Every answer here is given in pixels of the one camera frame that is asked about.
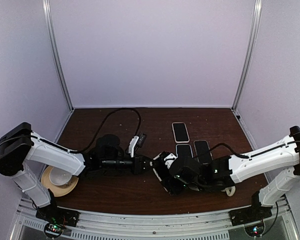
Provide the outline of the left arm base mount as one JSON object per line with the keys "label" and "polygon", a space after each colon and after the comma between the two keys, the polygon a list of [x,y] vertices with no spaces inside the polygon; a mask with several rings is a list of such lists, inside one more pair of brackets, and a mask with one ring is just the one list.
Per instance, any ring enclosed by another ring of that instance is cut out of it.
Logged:
{"label": "left arm base mount", "polygon": [[43,233],[50,239],[56,239],[65,232],[67,227],[77,226],[80,213],[64,208],[58,208],[57,211],[50,212],[38,209],[35,216],[47,222],[43,227]]}

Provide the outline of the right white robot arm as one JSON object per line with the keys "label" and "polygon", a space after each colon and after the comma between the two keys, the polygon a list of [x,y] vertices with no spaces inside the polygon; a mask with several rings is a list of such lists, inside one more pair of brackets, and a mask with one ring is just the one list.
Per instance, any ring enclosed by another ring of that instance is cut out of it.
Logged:
{"label": "right white robot arm", "polygon": [[169,174],[196,191],[226,192],[236,184],[275,169],[281,172],[255,194],[256,202],[246,210],[249,220],[258,220],[285,193],[300,182],[300,127],[293,126],[289,135],[266,147],[216,158],[209,164],[194,157],[167,156],[164,163]]}

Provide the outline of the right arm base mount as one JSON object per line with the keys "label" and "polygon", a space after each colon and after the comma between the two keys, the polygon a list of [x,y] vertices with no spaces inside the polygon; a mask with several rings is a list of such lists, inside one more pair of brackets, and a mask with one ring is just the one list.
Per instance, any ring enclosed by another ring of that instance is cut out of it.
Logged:
{"label": "right arm base mount", "polygon": [[252,206],[231,210],[229,217],[232,226],[243,225],[245,233],[249,237],[261,237],[266,231],[264,219],[272,216],[269,207],[253,208]]}

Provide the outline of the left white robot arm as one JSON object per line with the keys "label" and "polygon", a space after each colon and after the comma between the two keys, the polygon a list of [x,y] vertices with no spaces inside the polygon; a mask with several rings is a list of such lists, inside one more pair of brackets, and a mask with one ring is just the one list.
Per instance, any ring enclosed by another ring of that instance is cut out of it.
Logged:
{"label": "left white robot arm", "polygon": [[27,161],[56,167],[76,177],[105,169],[127,169],[140,175],[151,166],[151,158],[136,153],[145,137],[135,135],[124,150],[118,136],[106,134],[89,151],[77,151],[41,137],[23,122],[0,138],[0,174],[13,179],[45,217],[57,222],[62,211],[56,205],[55,195],[39,182]]}

